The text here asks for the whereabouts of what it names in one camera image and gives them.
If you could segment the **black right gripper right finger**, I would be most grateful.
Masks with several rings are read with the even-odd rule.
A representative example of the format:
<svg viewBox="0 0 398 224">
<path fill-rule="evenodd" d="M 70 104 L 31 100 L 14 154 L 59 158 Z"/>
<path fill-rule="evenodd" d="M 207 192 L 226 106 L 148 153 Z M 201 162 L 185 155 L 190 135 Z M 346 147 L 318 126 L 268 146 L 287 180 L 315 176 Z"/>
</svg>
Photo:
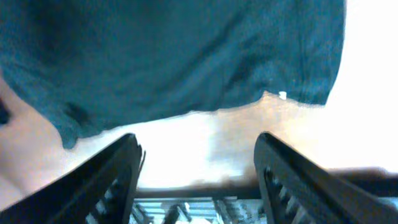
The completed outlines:
<svg viewBox="0 0 398 224">
<path fill-rule="evenodd" d="M 397 223 L 397 177 L 327 172 L 268 132 L 254 165 L 268 223 Z"/>
</svg>

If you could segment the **dark green t-shirt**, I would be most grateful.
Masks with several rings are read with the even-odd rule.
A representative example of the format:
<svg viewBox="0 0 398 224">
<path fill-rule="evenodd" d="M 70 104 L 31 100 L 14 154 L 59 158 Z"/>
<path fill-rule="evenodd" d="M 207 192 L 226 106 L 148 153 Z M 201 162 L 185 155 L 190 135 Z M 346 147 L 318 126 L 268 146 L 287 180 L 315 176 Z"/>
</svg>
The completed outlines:
<svg viewBox="0 0 398 224">
<path fill-rule="evenodd" d="M 342 0 L 2 0 L 1 71 L 71 149 L 265 92 L 324 105 L 345 19 Z"/>
</svg>

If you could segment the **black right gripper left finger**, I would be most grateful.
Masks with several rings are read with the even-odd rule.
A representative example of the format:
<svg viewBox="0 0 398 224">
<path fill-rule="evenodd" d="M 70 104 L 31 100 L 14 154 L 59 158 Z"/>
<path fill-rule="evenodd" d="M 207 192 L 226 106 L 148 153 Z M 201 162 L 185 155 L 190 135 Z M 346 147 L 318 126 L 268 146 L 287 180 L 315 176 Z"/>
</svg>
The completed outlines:
<svg viewBox="0 0 398 224">
<path fill-rule="evenodd" d="M 142 148 L 125 134 L 77 169 L 1 211 L 1 223 L 128 223 Z"/>
</svg>

